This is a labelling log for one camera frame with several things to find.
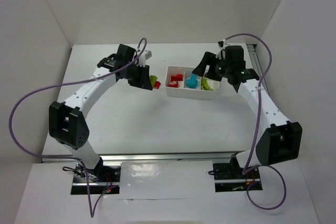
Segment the red rounded lego piece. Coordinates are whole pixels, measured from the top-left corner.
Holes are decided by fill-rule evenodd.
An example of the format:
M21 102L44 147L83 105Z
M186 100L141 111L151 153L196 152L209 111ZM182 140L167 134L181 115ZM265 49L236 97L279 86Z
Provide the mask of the red rounded lego piece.
M178 88L179 87L179 82L178 81L171 81L167 85L170 88Z

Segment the blue rounded lego piece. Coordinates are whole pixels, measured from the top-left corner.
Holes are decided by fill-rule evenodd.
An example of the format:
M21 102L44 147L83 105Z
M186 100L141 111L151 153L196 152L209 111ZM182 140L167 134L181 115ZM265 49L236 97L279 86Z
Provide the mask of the blue rounded lego piece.
M186 87L190 89L196 89L198 86L198 80L188 79L186 82Z

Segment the green 2x4 lego brick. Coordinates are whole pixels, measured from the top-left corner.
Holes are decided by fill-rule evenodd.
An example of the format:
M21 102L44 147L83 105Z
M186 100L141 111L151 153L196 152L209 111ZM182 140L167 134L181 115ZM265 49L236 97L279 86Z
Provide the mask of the green 2x4 lego brick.
M150 76L150 82L151 85L155 85L155 83L157 82L157 76Z

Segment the green upside-down lego brick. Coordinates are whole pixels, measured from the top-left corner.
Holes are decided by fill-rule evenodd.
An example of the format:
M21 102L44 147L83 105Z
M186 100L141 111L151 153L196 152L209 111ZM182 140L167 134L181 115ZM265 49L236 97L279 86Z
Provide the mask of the green upside-down lego brick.
M207 83L201 86L201 90L206 91L213 91L213 88L211 88Z

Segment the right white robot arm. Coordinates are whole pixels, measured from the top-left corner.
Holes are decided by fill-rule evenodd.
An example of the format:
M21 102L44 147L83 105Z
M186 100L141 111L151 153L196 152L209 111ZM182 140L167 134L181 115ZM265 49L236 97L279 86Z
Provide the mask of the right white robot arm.
M277 108L257 72L246 67L241 46L227 46L217 55L205 52L192 73L215 81L227 79L257 117L251 148L231 157L233 174L246 174L254 167L298 157L302 137L300 123L291 122Z

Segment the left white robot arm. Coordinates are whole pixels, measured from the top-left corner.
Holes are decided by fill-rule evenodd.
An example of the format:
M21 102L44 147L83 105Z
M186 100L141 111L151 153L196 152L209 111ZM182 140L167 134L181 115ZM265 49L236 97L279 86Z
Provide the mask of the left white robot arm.
M103 179L108 169L88 141L86 117L102 95L120 79L125 79L132 87L152 90L150 67L146 64L151 56L149 50L120 44L116 53L99 61L87 83L65 101L55 101L49 107L50 136L80 159L94 178Z

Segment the red large lego brick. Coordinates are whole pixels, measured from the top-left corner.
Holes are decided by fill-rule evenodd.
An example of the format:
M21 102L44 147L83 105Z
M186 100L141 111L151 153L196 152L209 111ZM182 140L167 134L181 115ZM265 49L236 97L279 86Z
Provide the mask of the red large lego brick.
M176 75L171 75L171 82L172 81L183 81L183 75L182 74L176 74Z

